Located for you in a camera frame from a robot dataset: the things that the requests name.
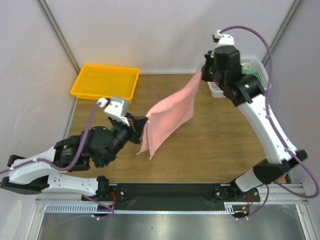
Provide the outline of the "pink towel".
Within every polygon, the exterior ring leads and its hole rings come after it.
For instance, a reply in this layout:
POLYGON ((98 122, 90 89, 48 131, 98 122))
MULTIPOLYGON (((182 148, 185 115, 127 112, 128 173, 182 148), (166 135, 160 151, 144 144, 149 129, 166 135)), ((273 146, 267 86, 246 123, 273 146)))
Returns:
POLYGON ((162 99, 147 112, 138 155, 148 151, 152 159, 165 140, 194 116, 201 76, 202 73, 198 71, 182 89, 162 99))

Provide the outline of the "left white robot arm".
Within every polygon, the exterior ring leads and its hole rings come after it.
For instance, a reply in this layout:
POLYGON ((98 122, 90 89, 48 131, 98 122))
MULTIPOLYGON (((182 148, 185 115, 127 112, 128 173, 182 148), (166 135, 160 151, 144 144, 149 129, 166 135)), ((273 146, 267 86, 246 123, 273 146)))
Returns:
POLYGON ((82 178, 68 173, 88 171, 90 161, 96 168, 107 167, 127 142, 139 144, 148 118, 130 113, 126 117, 129 124, 111 119, 111 129, 95 126, 87 133, 63 139, 33 157, 11 155, 7 163, 8 176, 2 179, 0 187, 21 195, 71 192, 95 200, 107 199, 112 189, 105 176, 82 178))

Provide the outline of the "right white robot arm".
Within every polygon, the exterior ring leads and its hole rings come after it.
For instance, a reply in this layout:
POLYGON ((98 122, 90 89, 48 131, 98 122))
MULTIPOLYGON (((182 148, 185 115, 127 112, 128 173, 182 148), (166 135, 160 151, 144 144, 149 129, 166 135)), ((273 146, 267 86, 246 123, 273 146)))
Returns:
POLYGON ((240 52, 233 45, 219 46, 208 51, 204 57, 201 79, 216 83, 224 96, 241 111, 265 152, 264 160, 230 183, 231 197, 242 201, 248 196, 249 190, 274 182, 308 155, 288 139, 281 142, 270 123, 268 114, 272 110, 265 105, 265 89, 255 75, 243 73, 240 52))

